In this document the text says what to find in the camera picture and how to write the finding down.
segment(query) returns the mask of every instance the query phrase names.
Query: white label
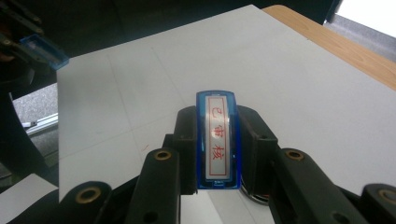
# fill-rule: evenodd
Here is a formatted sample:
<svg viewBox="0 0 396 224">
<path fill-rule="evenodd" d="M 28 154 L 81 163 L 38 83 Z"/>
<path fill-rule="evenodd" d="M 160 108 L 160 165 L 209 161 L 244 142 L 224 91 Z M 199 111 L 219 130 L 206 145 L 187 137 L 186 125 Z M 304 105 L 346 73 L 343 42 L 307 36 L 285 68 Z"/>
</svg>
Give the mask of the white label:
<svg viewBox="0 0 396 224">
<path fill-rule="evenodd" d="M 206 179 L 230 178 L 230 135 L 227 97 L 206 96 Z"/>
</svg>

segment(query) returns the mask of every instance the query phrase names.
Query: blue object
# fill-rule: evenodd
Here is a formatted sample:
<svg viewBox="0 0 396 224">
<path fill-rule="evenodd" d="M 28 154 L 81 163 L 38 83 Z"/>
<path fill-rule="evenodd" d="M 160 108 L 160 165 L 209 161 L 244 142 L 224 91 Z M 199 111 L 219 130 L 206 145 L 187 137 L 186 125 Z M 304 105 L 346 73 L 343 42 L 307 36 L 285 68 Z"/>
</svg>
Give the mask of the blue object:
<svg viewBox="0 0 396 224">
<path fill-rule="evenodd" d="M 241 143 L 235 97 L 230 91 L 201 91 L 197 104 L 198 189 L 239 189 Z"/>
<path fill-rule="evenodd" d="M 56 46 L 40 35 L 29 35 L 20 40 L 21 45 L 45 58 L 55 70 L 69 63 L 69 58 Z"/>
</svg>

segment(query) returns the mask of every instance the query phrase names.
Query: wooden table edge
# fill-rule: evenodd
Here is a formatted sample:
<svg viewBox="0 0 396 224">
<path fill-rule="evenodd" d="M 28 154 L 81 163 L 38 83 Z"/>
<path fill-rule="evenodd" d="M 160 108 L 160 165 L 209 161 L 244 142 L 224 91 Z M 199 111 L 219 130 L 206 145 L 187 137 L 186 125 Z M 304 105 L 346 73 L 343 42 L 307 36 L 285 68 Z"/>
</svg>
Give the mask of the wooden table edge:
<svg viewBox="0 0 396 224">
<path fill-rule="evenodd" d="M 263 11 L 333 55 L 396 91 L 396 63 L 336 34 L 287 7 L 276 5 L 266 7 Z"/>
</svg>

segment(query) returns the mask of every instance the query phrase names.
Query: chinese character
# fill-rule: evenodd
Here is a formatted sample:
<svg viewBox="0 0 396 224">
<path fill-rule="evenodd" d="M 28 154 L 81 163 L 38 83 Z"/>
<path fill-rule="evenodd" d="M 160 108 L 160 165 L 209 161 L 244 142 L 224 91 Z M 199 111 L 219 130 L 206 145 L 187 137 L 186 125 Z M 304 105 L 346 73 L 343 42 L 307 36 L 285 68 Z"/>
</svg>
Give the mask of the chinese character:
<svg viewBox="0 0 396 224">
<path fill-rule="evenodd" d="M 215 136 L 222 137 L 224 130 L 223 130 L 222 126 L 219 125 L 218 127 L 215 128 L 215 130 L 213 132 L 215 133 Z"/>
<path fill-rule="evenodd" d="M 217 117 L 215 116 L 216 113 L 217 113 L 217 114 L 222 114 L 221 109 L 218 108 L 218 107 L 215 107 L 215 108 L 212 109 L 212 116 L 213 116 L 213 118 L 217 118 Z"/>
<path fill-rule="evenodd" d="M 217 145 L 215 145 L 215 147 L 212 148 L 213 149 L 213 159 L 212 160 L 216 160 L 216 159 L 220 159 L 222 160 L 224 153 L 222 153 L 224 150 L 224 147 L 218 147 Z"/>
</svg>

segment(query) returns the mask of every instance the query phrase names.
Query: white table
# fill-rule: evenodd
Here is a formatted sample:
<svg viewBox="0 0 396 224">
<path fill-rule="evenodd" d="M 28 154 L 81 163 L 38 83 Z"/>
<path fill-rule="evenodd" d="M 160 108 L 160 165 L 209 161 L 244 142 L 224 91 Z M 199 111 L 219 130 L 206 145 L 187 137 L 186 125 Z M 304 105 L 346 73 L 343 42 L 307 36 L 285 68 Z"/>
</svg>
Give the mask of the white table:
<svg viewBox="0 0 396 224">
<path fill-rule="evenodd" d="M 140 173 L 195 93 L 233 91 L 337 185 L 396 186 L 396 92 L 255 7 L 71 59 L 58 73 L 60 194 Z M 239 191 L 183 196 L 182 223 L 271 223 Z"/>
</svg>

